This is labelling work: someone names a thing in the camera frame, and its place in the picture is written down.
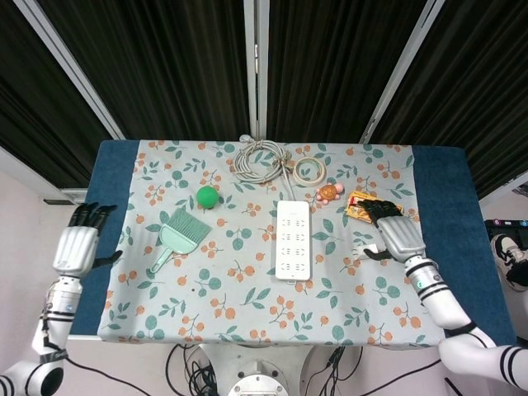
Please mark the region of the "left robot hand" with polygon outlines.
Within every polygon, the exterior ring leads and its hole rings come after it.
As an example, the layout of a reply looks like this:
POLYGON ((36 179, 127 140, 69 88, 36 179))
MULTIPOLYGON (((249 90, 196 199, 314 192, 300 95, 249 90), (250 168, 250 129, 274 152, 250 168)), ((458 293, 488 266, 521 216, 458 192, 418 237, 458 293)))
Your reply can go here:
POLYGON ((60 276, 85 277, 93 268, 118 261, 123 254, 115 251, 109 257, 96 258, 97 246, 108 216, 116 205, 83 203, 73 212, 61 233, 53 268, 60 276))

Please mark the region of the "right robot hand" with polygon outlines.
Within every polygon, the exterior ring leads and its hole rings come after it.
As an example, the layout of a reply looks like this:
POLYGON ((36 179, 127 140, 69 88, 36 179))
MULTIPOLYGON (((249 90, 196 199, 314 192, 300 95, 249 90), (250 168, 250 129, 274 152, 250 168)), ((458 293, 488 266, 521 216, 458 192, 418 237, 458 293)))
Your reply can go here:
POLYGON ((369 215, 386 247, 382 252, 374 252, 366 247, 364 254, 368 258, 376 261, 392 258, 406 263, 413 257, 425 257, 426 244, 422 236, 393 202, 362 200, 357 205, 369 215))

